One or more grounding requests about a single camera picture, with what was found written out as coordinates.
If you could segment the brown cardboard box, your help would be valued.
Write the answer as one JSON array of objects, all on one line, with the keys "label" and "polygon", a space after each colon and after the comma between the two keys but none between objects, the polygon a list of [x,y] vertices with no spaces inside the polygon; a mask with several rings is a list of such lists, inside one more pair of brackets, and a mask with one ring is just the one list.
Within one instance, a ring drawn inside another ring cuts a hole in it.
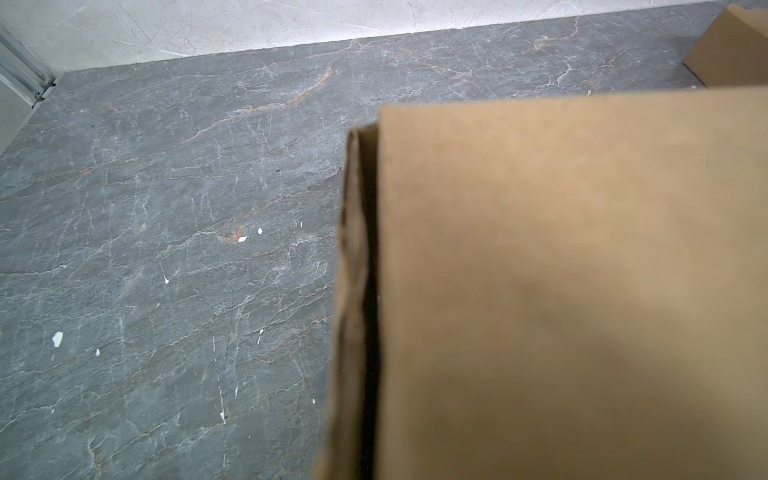
[{"label": "brown cardboard box", "polygon": [[728,5],[683,64],[708,88],[767,85],[767,9]]},{"label": "brown cardboard box", "polygon": [[767,91],[347,137],[320,479],[763,479]]}]

